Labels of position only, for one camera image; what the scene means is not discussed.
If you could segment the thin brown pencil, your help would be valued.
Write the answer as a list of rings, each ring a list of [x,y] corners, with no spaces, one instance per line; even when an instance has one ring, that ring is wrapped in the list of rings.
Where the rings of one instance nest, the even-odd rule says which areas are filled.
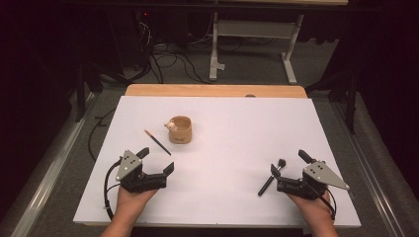
[[[169,156],[172,155],[172,153],[148,130],[144,130],[144,132],[161,148],[163,149]]]

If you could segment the white metal desk frame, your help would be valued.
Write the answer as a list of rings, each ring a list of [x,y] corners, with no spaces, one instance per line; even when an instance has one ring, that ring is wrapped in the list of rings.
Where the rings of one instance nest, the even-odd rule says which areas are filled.
[[[256,39],[288,40],[289,46],[281,53],[281,61],[284,65],[288,82],[296,84],[296,78],[291,63],[294,46],[304,19],[304,15],[298,15],[291,23],[256,22],[238,20],[220,20],[218,13],[213,13],[211,55],[209,61],[209,79],[215,81],[217,72],[223,70],[225,65],[218,61],[218,38],[239,37]]]

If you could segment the wooden table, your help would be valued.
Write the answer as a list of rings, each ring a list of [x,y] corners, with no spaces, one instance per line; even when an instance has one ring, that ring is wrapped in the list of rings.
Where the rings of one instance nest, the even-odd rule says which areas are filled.
[[[103,181],[116,184],[111,166],[126,151],[149,148],[147,172],[174,163],[168,187],[140,218],[151,225],[215,225],[256,199],[264,167],[299,140],[312,108],[300,86],[139,84],[120,98],[79,207],[77,223],[104,225]],[[165,123],[192,121],[192,140],[174,144]],[[145,132],[150,131],[169,156]]]

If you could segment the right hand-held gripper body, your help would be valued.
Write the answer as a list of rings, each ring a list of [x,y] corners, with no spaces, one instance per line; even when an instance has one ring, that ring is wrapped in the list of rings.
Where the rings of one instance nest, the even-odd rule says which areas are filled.
[[[350,187],[324,162],[315,161],[302,169],[299,179],[285,178],[276,173],[277,191],[299,198],[315,200],[324,195],[329,186],[349,190]]]

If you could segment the aluminium floor rail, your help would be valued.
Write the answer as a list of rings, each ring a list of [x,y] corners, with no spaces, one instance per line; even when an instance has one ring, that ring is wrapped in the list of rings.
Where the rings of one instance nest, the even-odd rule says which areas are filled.
[[[64,123],[41,161],[31,173],[30,180],[18,195],[16,202],[17,220],[10,237],[28,237],[30,235],[63,171],[71,149],[86,121],[84,117],[76,117],[75,101],[72,101],[72,103],[74,108],[70,113],[70,118]]]
[[[400,222],[398,221],[393,212],[393,208],[390,204],[388,197],[386,196],[381,185],[379,184],[377,177],[372,169],[372,166],[369,164],[368,159],[362,150],[359,140],[346,125],[344,110],[342,109],[341,105],[337,103],[332,103],[331,107],[334,114],[337,116],[338,120],[343,126],[346,136],[348,137],[351,143],[352,149],[355,152],[356,160],[361,170],[361,174],[363,175],[369,193],[374,201],[375,207],[377,208],[379,216],[382,222],[384,223],[387,232],[389,233],[390,237],[406,237],[405,232],[402,230]]]

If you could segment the person's left hand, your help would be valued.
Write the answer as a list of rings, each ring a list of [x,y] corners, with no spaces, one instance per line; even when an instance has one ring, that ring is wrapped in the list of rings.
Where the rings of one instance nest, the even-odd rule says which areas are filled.
[[[114,220],[135,223],[143,213],[147,203],[156,193],[156,190],[146,191],[140,194],[130,193],[124,188],[119,188]]]

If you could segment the white board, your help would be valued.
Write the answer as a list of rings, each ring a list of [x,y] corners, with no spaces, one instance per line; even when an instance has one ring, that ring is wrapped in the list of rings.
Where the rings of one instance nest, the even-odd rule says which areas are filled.
[[[312,158],[338,168],[314,104],[309,99],[121,97],[76,210],[86,225],[109,223],[114,201],[113,164],[125,151],[149,148],[147,174],[174,167],[166,188],[148,203],[137,223],[153,227],[301,227],[296,206],[274,187],[261,188],[270,168],[298,179]]]

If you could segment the black metal stand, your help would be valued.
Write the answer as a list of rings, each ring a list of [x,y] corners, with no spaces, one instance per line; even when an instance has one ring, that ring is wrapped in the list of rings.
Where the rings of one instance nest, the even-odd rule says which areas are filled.
[[[93,93],[101,93],[103,91],[100,75],[97,73],[95,65],[91,62],[81,63],[76,72],[76,122],[82,120],[86,112],[85,87],[88,87]]]
[[[356,111],[357,76],[353,71],[341,71],[304,88],[306,94],[313,91],[328,90],[330,102],[346,103],[345,124],[352,134]]]

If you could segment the person's right hand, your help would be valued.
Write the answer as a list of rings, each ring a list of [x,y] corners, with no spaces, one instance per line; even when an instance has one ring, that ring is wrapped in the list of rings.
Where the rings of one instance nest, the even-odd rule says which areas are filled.
[[[329,207],[320,199],[309,200],[289,195],[289,199],[297,206],[302,218],[309,226],[320,226],[332,223]]]

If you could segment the wooden cup with animal figure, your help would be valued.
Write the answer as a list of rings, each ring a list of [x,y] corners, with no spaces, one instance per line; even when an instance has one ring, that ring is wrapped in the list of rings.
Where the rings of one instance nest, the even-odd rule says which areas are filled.
[[[165,123],[169,140],[174,144],[188,144],[192,140],[192,121],[188,117],[176,116]]]

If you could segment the black fluffy makeup brush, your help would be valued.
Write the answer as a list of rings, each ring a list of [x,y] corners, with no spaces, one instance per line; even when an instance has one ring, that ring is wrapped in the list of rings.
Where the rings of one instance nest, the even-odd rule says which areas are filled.
[[[281,171],[285,166],[286,166],[287,162],[284,159],[280,159],[278,162],[278,165],[276,166],[276,169],[278,171]],[[261,188],[261,190],[258,192],[258,196],[261,197],[263,195],[263,193],[267,190],[267,188],[272,184],[272,182],[274,181],[275,176],[271,175],[268,180],[265,182],[265,184],[263,185],[263,187]]]

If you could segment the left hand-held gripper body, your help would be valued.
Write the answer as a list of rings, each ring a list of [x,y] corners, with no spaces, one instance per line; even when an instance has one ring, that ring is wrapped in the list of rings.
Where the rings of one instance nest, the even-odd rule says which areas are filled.
[[[143,172],[142,168],[142,159],[139,159],[136,153],[126,150],[121,157],[116,181],[128,192],[138,194],[146,191],[164,189],[167,186],[168,176],[163,172],[148,175]]]

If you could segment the dark computer case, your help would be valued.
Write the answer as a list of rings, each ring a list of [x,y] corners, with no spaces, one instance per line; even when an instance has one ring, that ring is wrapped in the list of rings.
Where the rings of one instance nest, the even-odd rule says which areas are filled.
[[[151,49],[146,46],[146,32],[139,28],[135,12],[127,9],[113,10],[108,12],[108,18],[121,67],[135,71],[144,68]]]

